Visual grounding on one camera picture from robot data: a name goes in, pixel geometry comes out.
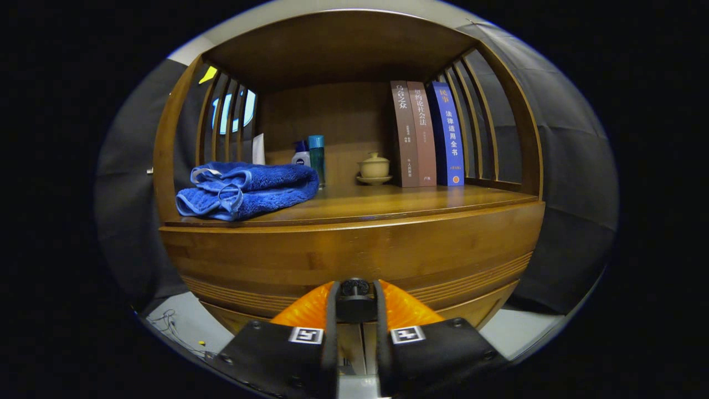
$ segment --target teal bottle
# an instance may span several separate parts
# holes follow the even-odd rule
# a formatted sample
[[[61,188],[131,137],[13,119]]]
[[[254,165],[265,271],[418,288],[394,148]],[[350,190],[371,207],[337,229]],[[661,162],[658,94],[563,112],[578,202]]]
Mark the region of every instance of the teal bottle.
[[[319,188],[325,187],[325,137],[322,134],[308,136],[311,153],[311,168],[318,173]]]

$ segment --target wooden shelf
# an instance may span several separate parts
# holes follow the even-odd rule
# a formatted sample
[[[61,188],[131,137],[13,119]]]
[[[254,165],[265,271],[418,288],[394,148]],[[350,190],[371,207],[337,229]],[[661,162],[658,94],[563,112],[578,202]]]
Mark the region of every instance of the wooden shelf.
[[[537,197],[534,195],[474,185],[411,188],[395,185],[341,185],[325,187],[310,201],[244,222],[180,217],[166,221],[165,225],[239,227],[370,222],[535,201]]]
[[[323,83],[427,82],[476,43],[423,18],[350,9],[261,26],[203,56],[253,92],[265,94]]]

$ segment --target book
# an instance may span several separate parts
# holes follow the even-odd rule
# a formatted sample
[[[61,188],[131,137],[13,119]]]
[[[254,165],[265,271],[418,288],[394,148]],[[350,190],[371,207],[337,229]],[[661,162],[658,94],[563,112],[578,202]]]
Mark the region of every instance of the book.
[[[433,142],[431,113],[426,97],[426,88],[422,82],[407,82],[408,96],[411,99],[413,124],[416,132],[416,150],[418,155],[418,185],[436,185],[436,147]]]
[[[436,175],[439,185],[463,185],[464,148],[458,113],[448,84],[431,82],[426,89],[436,147]]]
[[[405,80],[391,81],[391,96],[396,115],[398,147],[397,183],[401,187],[418,187],[418,149],[413,124],[411,100]]]

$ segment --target saucer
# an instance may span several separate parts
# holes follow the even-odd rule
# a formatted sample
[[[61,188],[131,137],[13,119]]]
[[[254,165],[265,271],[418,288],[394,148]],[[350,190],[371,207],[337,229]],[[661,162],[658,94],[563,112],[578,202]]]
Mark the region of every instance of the saucer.
[[[368,185],[380,185],[391,180],[391,175],[385,177],[362,177],[357,176],[357,180]]]

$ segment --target wooden panel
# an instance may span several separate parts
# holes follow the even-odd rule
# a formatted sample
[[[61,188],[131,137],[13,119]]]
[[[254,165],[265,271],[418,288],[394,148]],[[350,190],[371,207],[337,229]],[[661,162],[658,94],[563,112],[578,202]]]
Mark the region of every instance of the wooden panel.
[[[448,84],[448,87],[450,87],[450,93],[453,96],[453,102],[455,103],[455,111],[458,113],[458,120],[459,120],[459,125],[460,125],[460,138],[463,142],[463,159],[465,163],[465,176],[470,176],[470,155],[468,153],[468,148],[470,146],[470,143],[468,143],[468,129],[465,126],[465,123],[463,123],[463,118],[466,117],[465,113],[463,112],[463,106],[461,104],[461,99],[460,96],[458,95],[458,90],[455,88],[455,84],[453,84],[453,78],[450,76],[450,73],[448,71],[445,72],[445,79],[446,83]],[[472,118],[472,123],[474,123],[474,128],[475,131],[478,131],[478,120],[476,118]]]
[[[538,195],[541,199],[544,191],[544,165],[542,162],[542,145],[532,108],[527,101],[525,93],[522,91],[522,87],[520,87],[520,83],[499,56],[482,42],[478,42],[476,49],[495,72],[495,76],[497,76],[502,85],[507,100],[510,102],[512,114],[515,117],[522,153],[521,192]]]
[[[217,107],[214,110],[214,127],[212,128],[212,159],[213,161],[217,161],[217,147],[220,141],[223,141],[224,138],[221,136],[221,117],[222,113],[224,112],[224,102],[226,101],[226,95],[229,94],[229,86],[231,84],[231,79],[226,77],[226,81],[224,82],[224,88],[222,89],[221,94],[219,95],[219,100],[217,100]]]
[[[528,253],[507,263],[480,269],[473,275],[408,292],[434,310],[442,309],[516,280],[526,269],[531,255],[532,253]],[[183,276],[183,280],[200,300],[250,315],[275,317],[298,299],[296,296],[264,295],[235,290],[188,276]]]
[[[466,177],[465,184],[467,185],[478,185],[481,187],[496,188],[499,190],[520,192],[522,190],[522,185],[515,182],[506,182],[503,180],[488,180],[488,179],[476,179],[474,177]]]
[[[204,57],[266,94],[335,82],[424,82],[477,41],[402,13],[332,10],[261,26]]]
[[[168,226],[303,226],[392,220],[536,202],[533,195],[465,185],[409,187],[350,185],[325,187],[311,200],[244,222],[179,217]]]
[[[155,148],[152,154],[153,187],[157,198],[157,211],[160,221],[175,219],[179,216],[175,207],[174,158],[175,133],[182,105],[187,97],[192,80],[203,64],[198,56],[182,73],[175,84],[160,116],[155,134]]]
[[[480,273],[408,292],[434,310],[453,306],[518,279],[527,268],[531,256],[530,252]]]
[[[458,84],[463,90],[463,100],[468,107],[468,117],[470,118],[470,125],[473,126],[473,147],[475,150],[475,176],[482,177],[483,175],[483,149],[482,142],[480,141],[480,126],[478,126],[478,116],[475,113],[475,103],[473,103],[473,98],[470,95],[470,89],[468,89],[468,84],[465,82],[463,73],[458,68],[458,65],[453,64],[453,71],[458,79]]]
[[[293,142],[322,134],[327,185],[357,185],[357,163],[369,152],[396,162],[392,109],[388,82],[320,84],[262,95],[258,126],[266,162],[290,163]]]
[[[472,65],[466,58],[462,58],[463,67],[468,76],[470,76],[470,81],[473,84],[475,90],[475,95],[478,97],[478,103],[482,108],[483,121],[485,123],[485,132],[488,135],[488,142],[490,143],[490,154],[489,160],[492,162],[493,178],[492,180],[499,180],[500,178],[500,162],[498,160],[497,152],[497,135],[495,134],[495,125],[492,123],[492,114],[490,113],[490,106],[487,102],[487,97],[485,97],[485,92],[483,91],[482,85],[480,85],[480,80],[478,75],[476,75],[475,70],[473,70]]]
[[[160,232],[183,278],[299,297],[324,282],[351,277],[382,278],[415,290],[483,273],[534,249],[544,209],[543,202],[534,202],[396,221]],[[499,284],[499,275],[490,276],[492,285]]]
[[[265,322],[270,320],[265,317],[245,315],[243,313],[234,312],[233,310],[227,310],[223,307],[215,306],[202,300],[199,301],[199,303],[201,303],[202,306],[204,306],[204,308],[207,309],[209,313],[224,326],[224,328],[229,330],[229,332],[234,335],[239,334],[241,327],[244,327],[249,320],[256,319]]]
[[[480,330],[505,304],[507,299],[517,287],[519,280],[498,288],[493,292],[477,297],[466,303],[438,310],[437,313],[445,319],[462,317],[473,327]]]
[[[195,165],[204,165],[204,143],[206,141],[207,126],[209,125],[209,115],[212,107],[212,97],[214,96],[214,89],[216,88],[217,81],[221,76],[221,72],[217,70],[216,74],[209,83],[209,88],[207,93],[204,95],[204,100],[202,101],[202,110],[199,112],[199,125],[197,125],[197,143],[195,145],[194,162]]]

